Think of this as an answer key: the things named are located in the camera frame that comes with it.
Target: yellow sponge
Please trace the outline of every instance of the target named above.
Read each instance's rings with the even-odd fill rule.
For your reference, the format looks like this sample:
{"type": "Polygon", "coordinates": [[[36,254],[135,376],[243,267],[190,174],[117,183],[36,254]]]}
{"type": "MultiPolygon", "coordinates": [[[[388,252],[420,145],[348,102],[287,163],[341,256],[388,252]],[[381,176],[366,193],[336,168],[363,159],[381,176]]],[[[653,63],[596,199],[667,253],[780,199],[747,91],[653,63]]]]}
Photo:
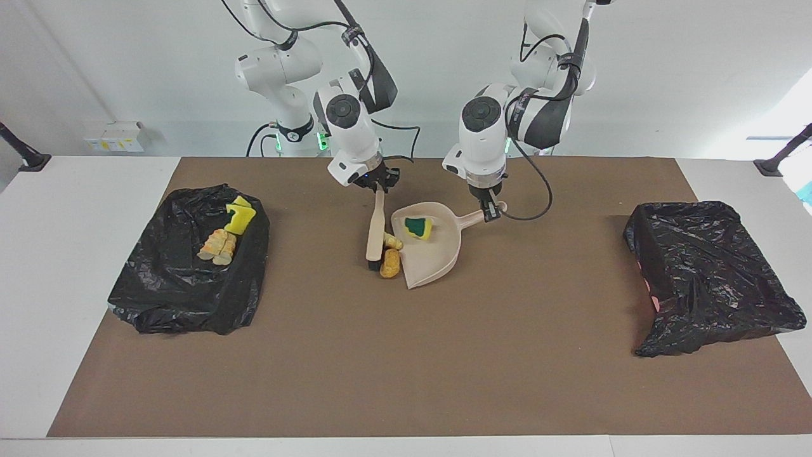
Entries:
{"type": "Polygon", "coordinates": [[[391,279],[400,273],[400,252],[397,249],[387,249],[383,253],[381,277],[391,279]]]}
{"type": "Polygon", "coordinates": [[[431,236],[431,219],[410,219],[407,217],[404,224],[408,234],[418,240],[428,240],[429,236],[431,236]]]}
{"type": "Polygon", "coordinates": [[[251,208],[251,203],[241,195],[237,196],[231,205],[226,205],[226,211],[231,215],[231,222],[226,225],[225,229],[235,235],[245,233],[248,223],[257,215],[257,210],[251,208]]]}
{"type": "Polygon", "coordinates": [[[397,249],[401,250],[404,248],[404,243],[397,239],[394,235],[390,235],[389,233],[383,233],[383,246],[387,249],[397,249]]]}

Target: pink object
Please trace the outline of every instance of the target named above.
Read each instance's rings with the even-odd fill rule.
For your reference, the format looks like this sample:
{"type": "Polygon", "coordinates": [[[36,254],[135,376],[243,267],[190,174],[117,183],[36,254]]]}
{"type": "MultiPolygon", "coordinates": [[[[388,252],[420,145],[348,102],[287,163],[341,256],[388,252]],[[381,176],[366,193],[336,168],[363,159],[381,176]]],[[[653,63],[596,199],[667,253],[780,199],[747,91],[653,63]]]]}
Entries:
{"type": "MultiPolygon", "coordinates": [[[[637,262],[637,267],[640,268],[640,273],[642,274],[643,267],[640,265],[640,262],[637,262]]],[[[643,282],[646,283],[646,288],[649,290],[649,296],[651,297],[651,302],[654,304],[654,309],[659,312],[659,298],[651,294],[651,286],[649,285],[649,281],[646,281],[645,277],[643,277],[643,282]]]]}

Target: brown table cover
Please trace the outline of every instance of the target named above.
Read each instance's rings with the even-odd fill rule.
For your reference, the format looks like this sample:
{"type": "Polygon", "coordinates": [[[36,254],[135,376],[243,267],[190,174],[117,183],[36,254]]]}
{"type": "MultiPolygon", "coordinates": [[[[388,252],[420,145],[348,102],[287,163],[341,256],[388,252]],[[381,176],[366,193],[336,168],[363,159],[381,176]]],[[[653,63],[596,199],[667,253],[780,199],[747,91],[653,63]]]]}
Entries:
{"type": "MultiPolygon", "coordinates": [[[[775,337],[633,356],[654,310],[621,232],[638,203],[695,200],[674,160],[538,162],[547,217],[466,230],[455,268],[408,291],[366,269],[373,193],[339,186],[327,161],[182,159],[167,193],[226,182],[268,212],[254,321],[225,337],[140,335],[107,314],[49,436],[812,433],[775,337]]],[[[438,160],[400,166],[387,215],[477,208],[438,160]]],[[[509,172],[512,212],[543,207],[527,163],[509,172]]]]}

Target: wall socket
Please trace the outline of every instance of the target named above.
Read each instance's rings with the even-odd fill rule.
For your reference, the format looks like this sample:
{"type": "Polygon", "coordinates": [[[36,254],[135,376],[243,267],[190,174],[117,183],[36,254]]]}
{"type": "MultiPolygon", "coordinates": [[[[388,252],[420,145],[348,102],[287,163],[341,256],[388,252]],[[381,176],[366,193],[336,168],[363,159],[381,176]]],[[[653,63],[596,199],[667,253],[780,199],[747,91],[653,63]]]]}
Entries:
{"type": "Polygon", "coordinates": [[[93,152],[144,152],[149,138],[141,122],[114,122],[90,129],[84,142],[93,152]]]}

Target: black cable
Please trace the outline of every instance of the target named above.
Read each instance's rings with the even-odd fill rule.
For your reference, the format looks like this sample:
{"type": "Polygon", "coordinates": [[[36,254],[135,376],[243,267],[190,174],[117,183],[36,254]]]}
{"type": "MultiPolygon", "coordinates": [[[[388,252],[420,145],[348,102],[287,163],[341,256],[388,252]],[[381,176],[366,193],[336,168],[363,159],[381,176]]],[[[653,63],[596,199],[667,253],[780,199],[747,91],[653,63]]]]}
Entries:
{"type": "Polygon", "coordinates": [[[265,130],[266,128],[269,128],[269,127],[270,127],[269,124],[263,124],[262,126],[260,126],[260,128],[257,129],[256,132],[254,132],[254,134],[251,136],[251,141],[248,142],[248,148],[245,149],[245,157],[249,157],[251,155],[251,147],[253,146],[254,141],[259,136],[259,133],[262,130],[265,130]]]}
{"type": "Polygon", "coordinates": [[[261,155],[262,157],[265,157],[265,139],[266,138],[276,139],[276,134],[275,133],[269,133],[269,134],[267,134],[264,137],[259,139],[259,155],[261,155]]]}
{"type": "Polygon", "coordinates": [[[333,3],[335,3],[335,6],[341,11],[341,15],[344,16],[344,19],[346,19],[349,24],[353,27],[358,26],[358,22],[352,17],[350,9],[347,8],[347,5],[344,5],[344,2],[341,0],[333,0],[333,3]]]}
{"type": "Polygon", "coordinates": [[[234,18],[234,20],[235,20],[235,21],[237,21],[237,24],[239,24],[239,25],[240,25],[240,27],[241,27],[241,28],[242,28],[242,29],[243,29],[243,30],[244,30],[244,31],[245,31],[245,32],[246,32],[248,35],[251,35],[252,37],[256,38],[256,39],[257,39],[257,40],[259,40],[259,41],[268,41],[269,43],[273,43],[273,44],[275,44],[275,45],[277,45],[277,46],[280,46],[280,44],[279,44],[279,43],[277,43],[276,41],[269,40],[268,38],[263,38],[263,37],[260,37],[260,36],[259,36],[259,35],[257,35],[256,33],[254,33],[254,32],[252,32],[252,31],[248,30],[248,27],[245,27],[245,24],[243,24],[243,23],[242,23],[242,21],[240,21],[240,20],[237,18],[237,15],[235,15],[235,14],[234,14],[234,11],[232,11],[232,10],[231,10],[231,8],[228,6],[228,3],[226,3],[226,0],[220,0],[220,2],[222,3],[222,5],[223,5],[224,7],[226,7],[226,10],[228,10],[228,14],[230,14],[230,15],[231,15],[231,17],[232,17],[232,18],[234,18]]]}
{"type": "Polygon", "coordinates": [[[547,187],[547,194],[550,196],[550,200],[547,203],[547,207],[544,208],[544,211],[542,211],[542,212],[540,212],[540,213],[538,213],[536,215],[532,215],[530,217],[519,217],[519,216],[511,215],[511,214],[508,214],[507,211],[502,211],[502,214],[504,214],[505,217],[507,217],[508,219],[519,220],[521,222],[527,222],[527,221],[531,221],[531,220],[541,219],[545,214],[550,212],[550,208],[553,207],[553,188],[552,188],[552,186],[550,186],[550,182],[547,180],[547,177],[544,176],[544,173],[542,172],[541,168],[539,168],[538,165],[536,165],[536,163],[527,155],[527,153],[525,153],[525,150],[521,149],[521,146],[519,146],[519,142],[516,141],[515,138],[511,138],[511,141],[513,141],[513,145],[519,150],[521,155],[528,161],[528,163],[530,163],[530,166],[533,167],[533,170],[535,170],[536,173],[538,173],[538,175],[542,177],[542,180],[544,181],[544,185],[547,187]]]}
{"type": "MultiPolygon", "coordinates": [[[[544,38],[542,38],[542,39],[540,39],[540,40],[536,41],[536,44],[534,44],[534,45],[533,45],[533,46],[530,48],[530,50],[529,50],[529,51],[527,51],[527,54],[525,54],[525,56],[524,56],[524,57],[522,57],[522,55],[521,55],[521,48],[520,48],[520,49],[519,49],[519,62],[524,62],[524,61],[526,61],[527,59],[529,59],[529,58],[530,58],[530,55],[532,55],[532,54],[533,54],[533,52],[534,52],[534,51],[535,51],[535,50],[536,50],[536,49],[537,49],[537,48],[538,48],[538,47],[539,47],[539,46],[540,46],[540,45],[541,45],[541,44],[542,44],[544,41],[551,40],[551,39],[553,39],[553,38],[557,38],[557,39],[559,39],[559,40],[561,40],[561,41],[566,41],[566,40],[567,40],[567,38],[566,38],[566,37],[564,37],[564,35],[559,35],[558,33],[553,33],[553,34],[551,34],[551,35],[547,35],[546,37],[544,37],[544,38]]],[[[522,47],[525,47],[524,39],[522,39],[522,43],[521,43],[521,45],[522,45],[522,47]]]]}
{"type": "Polygon", "coordinates": [[[383,159],[384,159],[384,160],[397,160],[397,159],[403,159],[403,160],[408,160],[408,161],[409,161],[409,162],[411,162],[411,163],[414,163],[414,159],[411,159],[411,158],[409,158],[409,157],[406,157],[405,155],[384,155],[384,156],[383,156],[383,159]]]}
{"type": "MultiPolygon", "coordinates": [[[[375,124],[375,125],[379,125],[381,127],[384,127],[384,128],[389,128],[391,130],[416,130],[416,132],[414,134],[414,140],[412,140],[412,151],[409,153],[409,157],[408,157],[408,160],[410,162],[414,163],[414,147],[417,145],[417,138],[420,136],[420,130],[421,130],[419,125],[413,125],[411,127],[400,127],[400,126],[397,126],[397,125],[384,124],[383,122],[378,122],[375,119],[372,120],[372,123],[375,124]]],[[[393,156],[391,156],[391,158],[392,159],[406,159],[406,157],[402,156],[402,155],[397,155],[397,156],[393,155],[393,156]]]]}
{"type": "Polygon", "coordinates": [[[313,25],[309,25],[307,27],[302,27],[302,28],[288,27],[287,25],[282,24],[281,22],[276,20],[274,15],[272,15],[270,13],[270,11],[268,11],[268,7],[265,5],[265,2],[263,0],[259,1],[259,6],[262,8],[262,10],[265,12],[265,14],[268,15],[270,20],[274,21],[274,24],[277,24],[279,27],[284,28],[288,32],[307,32],[308,30],[313,30],[314,28],[326,27],[327,25],[338,25],[340,27],[344,27],[345,29],[350,28],[349,24],[345,24],[343,22],[339,22],[339,21],[335,21],[335,20],[327,20],[327,21],[324,21],[324,22],[319,22],[319,23],[316,23],[316,24],[313,24],[313,25]]]}
{"type": "Polygon", "coordinates": [[[358,42],[364,46],[364,51],[366,51],[366,58],[369,59],[369,73],[366,74],[366,79],[364,79],[364,84],[358,89],[358,94],[366,89],[369,85],[369,80],[372,78],[372,73],[375,71],[375,59],[372,57],[372,50],[369,49],[369,43],[364,43],[366,41],[366,36],[364,36],[364,40],[359,40],[358,42]]]}
{"type": "MultiPolygon", "coordinates": [[[[545,95],[531,94],[529,97],[535,98],[536,100],[545,100],[548,102],[563,102],[564,100],[570,99],[573,95],[575,95],[575,92],[577,91],[578,91],[578,79],[574,76],[574,74],[570,72],[570,74],[567,76],[566,82],[564,82],[564,87],[561,88],[561,92],[559,92],[558,95],[555,95],[554,97],[547,97],[545,95]]],[[[508,126],[508,131],[510,130],[508,124],[508,120],[510,120],[511,118],[511,116],[509,115],[510,107],[513,103],[518,102],[519,98],[521,98],[522,95],[523,94],[516,95],[514,98],[511,98],[510,102],[507,102],[507,105],[505,105],[505,125],[508,126]]]]}

